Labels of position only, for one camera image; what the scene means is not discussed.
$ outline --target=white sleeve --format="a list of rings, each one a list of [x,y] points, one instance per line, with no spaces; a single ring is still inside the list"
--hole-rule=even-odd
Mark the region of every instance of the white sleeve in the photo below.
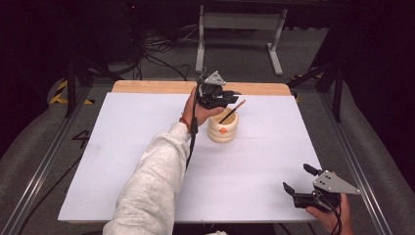
[[[181,122],[153,138],[122,189],[104,234],[171,234],[174,205],[190,152],[189,139]]]

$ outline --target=stick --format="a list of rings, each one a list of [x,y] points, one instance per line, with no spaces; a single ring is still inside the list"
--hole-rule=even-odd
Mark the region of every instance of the stick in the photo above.
[[[229,114],[227,116],[225,116],[220,122],[219,124],[222,124],[227,118],[229,118],[229,116],[231,116],[233,113],[235,113],[235,111],[241,107],[243,104],[245,103],[245,100],[241,101],[241,103],[239,103],[239,105],[237,107],[235,107],[235,109],[233,109],[231,112],[229,112]]]

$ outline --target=red string bracelet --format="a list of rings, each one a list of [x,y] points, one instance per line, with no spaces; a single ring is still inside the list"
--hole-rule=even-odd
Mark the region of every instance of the red string bracelet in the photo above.
[[[189,124],[189,122],[187,122],[187,120],[184,117],[181,117],[179,121],[182,122],[182,123],[184,123],[186,125],[187,130],[190,133],[190,124]]]

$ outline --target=hand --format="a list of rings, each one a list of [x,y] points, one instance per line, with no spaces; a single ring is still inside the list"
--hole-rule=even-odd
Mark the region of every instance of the hand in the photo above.
[[[185,118],[189,124],[192,121],[195,92],[196,92],[196,88],[194,87],[192,92],[190,93],[189,98],[187,99],[186,106],[184,107],[184,110],[183,110],[183,118]],[[205,121],[209,117],[219,115],[220,113],[223,112],[223,110],[224,109],[222,107],[216,107],[214,109],[207,110],[203,108],[202,106],[200,106],[199,104],[196,104],[195,117],[198,119],[198,126],[205,123]]]
[[[342,214],[340,218],[342,220],[343,226],[342,235],[352,235],[353,231],[351,230],[350,205],[348,204],[347,195],[345,193],[342,193],[341,207]],[[314,207],[308,207],[305,209],[305,211],[317,218],[328,232],[331,233],[335,228],[337,218],[332,211],[322,212],[321,210]]]

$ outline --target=human arm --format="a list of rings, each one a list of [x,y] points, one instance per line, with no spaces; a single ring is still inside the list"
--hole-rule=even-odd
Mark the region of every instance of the human arm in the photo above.
[[[342,214],[341,214],[341,220],[342,220],[342,235],[353,235],[353,231],[351,229],[351,216],[350,216],[350,204],[348,203],[348,198],[347,198],[347,194],[342,193],[342,202],[341,202],[341,207],[342,207]],[[317,218],[324,226],[324,228],[328,231],[328,232],[332,232],[333,229],[336,226],[337,223],[337,218],[335,216],[335,214],[332,211],[329,212],[322,212],[317,208],[314,207],[308,207],[305,209],[306,212],[310,213],[311,215],[313,215],[315,218]]]
[[[183,111],[183,118],[189,123],[194,96],[195,89]],[[196,105],[198,125],[221,111],[223,109],[206,110]],[[175,201],[190,151],[189,139],[188,129],[181,122],[153,138],[123,187],[113,219],[104,227],[104,234],[171,234]]]

